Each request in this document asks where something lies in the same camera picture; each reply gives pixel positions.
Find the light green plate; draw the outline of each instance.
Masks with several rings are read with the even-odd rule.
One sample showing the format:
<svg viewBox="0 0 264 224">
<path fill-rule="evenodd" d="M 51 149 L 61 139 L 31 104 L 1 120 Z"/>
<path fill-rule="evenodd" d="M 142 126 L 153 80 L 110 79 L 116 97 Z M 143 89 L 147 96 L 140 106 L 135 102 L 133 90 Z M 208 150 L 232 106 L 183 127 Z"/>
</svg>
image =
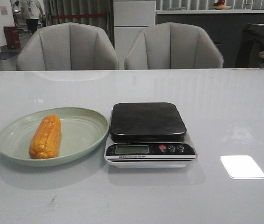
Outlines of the light green plate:
<svg viewBox="0 0 264 224">
<path fill-rule="evenodd" d="M 56 158 L 34 160 L 29 145 L 41 120 L 57 114 L 62 123 L 60 153 Z M 104 140 L 109 129 L 100 113 L 84 108 L 55 108 L 32 113 L 14 121 L 0 133 L 0 152 L 10 160 L 26 166 L 55 166 L 74 161 L 90 153 Z"/>
</svg>

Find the white cabinet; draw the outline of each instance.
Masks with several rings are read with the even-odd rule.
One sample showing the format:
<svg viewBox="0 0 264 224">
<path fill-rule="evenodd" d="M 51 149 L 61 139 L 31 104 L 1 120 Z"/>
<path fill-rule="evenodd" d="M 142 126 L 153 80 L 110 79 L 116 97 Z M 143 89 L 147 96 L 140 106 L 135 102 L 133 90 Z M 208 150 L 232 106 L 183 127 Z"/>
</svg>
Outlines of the white cabinet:
<svg viewBox="0 0 264 224">
<path fill-rule="evenodd" d="M 125 57 L 136 34 L 143 28 L 155 25 L 156 1 L 114 0 L 114 45 L 120 69 L 124 69 Z"/>
</svg>

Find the black button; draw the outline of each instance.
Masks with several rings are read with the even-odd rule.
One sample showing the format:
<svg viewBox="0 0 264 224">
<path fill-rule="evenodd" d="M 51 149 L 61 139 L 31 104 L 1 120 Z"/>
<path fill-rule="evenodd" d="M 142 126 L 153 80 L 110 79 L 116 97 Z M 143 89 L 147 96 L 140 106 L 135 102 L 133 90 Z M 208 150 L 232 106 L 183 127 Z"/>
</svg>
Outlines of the black button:
<svg viewBox="0 0 264 224">
<path fill-rule="evenodd" d="M 170 150 L 171 153 L 174 153 L 175 146 L 174 145 L 169 145 L 168 149 Z"/>
<path fill-rule="evenodd" d="M 177 145 L 177 149 L 178 149 L 180 152 L 183 152 L 183 151 L 184 151 L 184 146 L 183 146 L 183 145 Z"/>
</svg>

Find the button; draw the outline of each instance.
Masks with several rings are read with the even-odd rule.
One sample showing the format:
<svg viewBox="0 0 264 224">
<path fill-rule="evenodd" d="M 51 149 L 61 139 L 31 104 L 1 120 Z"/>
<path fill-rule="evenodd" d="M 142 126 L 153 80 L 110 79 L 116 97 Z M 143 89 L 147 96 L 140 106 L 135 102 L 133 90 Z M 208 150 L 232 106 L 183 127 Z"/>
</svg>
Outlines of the button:
<svg viewBox="0 0 264 224">
<path fill-rule="evenodd" d="M 173 153 L 174 150 L 175 150 L 175 146 L 174 145 L 169 145 L 168 149 L 170 150 L 171 153 Z"/>
<path fill-rule="evenodd" d="M 161 152 L 165 152 L 167 147 L 165 145 L 159 145 L 159 149 L 161 150 Z"/>
<path fill-rule="evenodd" d="M 183 145 L 177 145 L 177 149 L 182 153 L 184 151 Z"/>
</svg>

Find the red button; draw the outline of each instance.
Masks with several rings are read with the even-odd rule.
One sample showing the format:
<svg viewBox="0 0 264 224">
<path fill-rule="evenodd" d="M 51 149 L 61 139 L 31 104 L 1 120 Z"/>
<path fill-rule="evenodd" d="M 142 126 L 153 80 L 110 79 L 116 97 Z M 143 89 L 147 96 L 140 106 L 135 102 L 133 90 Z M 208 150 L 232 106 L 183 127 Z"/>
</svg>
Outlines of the red button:
<svg viewBox="0 0 264 224">
<path fill-rule="evenodd" d="M 159 149 L 165 150 L 166 149 L 166 146 L 165 145 L 159 145 Z"/>
</svg>

